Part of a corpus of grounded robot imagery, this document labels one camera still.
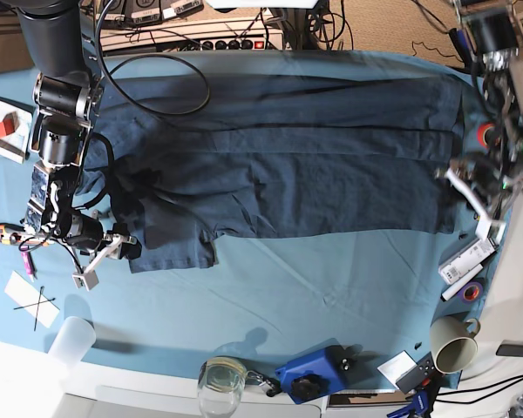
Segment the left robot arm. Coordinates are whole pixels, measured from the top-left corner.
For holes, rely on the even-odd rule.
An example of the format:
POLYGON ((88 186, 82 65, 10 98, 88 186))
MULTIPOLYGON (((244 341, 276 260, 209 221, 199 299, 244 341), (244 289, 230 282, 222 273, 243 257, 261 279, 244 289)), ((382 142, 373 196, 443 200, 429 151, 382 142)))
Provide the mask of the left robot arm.
POLYGON ((523 25, 511 1, 453 1, 472 86, 486 116, 482 150, 453 158, 436 174, 477 215, 476 236, 500 242, 505 216, 523 193, 523 25))

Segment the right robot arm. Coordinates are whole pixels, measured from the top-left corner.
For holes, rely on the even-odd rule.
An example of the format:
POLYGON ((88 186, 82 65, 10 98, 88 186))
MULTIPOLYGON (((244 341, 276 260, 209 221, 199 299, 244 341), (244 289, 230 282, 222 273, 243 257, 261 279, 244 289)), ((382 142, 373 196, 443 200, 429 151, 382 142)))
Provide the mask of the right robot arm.
POLYGON ((77 287, 92 290, 96 269, 105 259, 131 258, 140 243, 126 225, 106 230, 98 216, 73 205, 84 162, 93 140, 105 146, 107 162, 114 160, 110 142, 94 131, 96 109, 104 91, 98 71, 84 55, 85 34, 77 1, 9 1, 19 19, 31 59, 39 70, 33 89, 37 118, 30 149, 38 155, 31 174, 31 195, 24 216, 27 233, 22 252, 58 243, 72 257, 77 287))

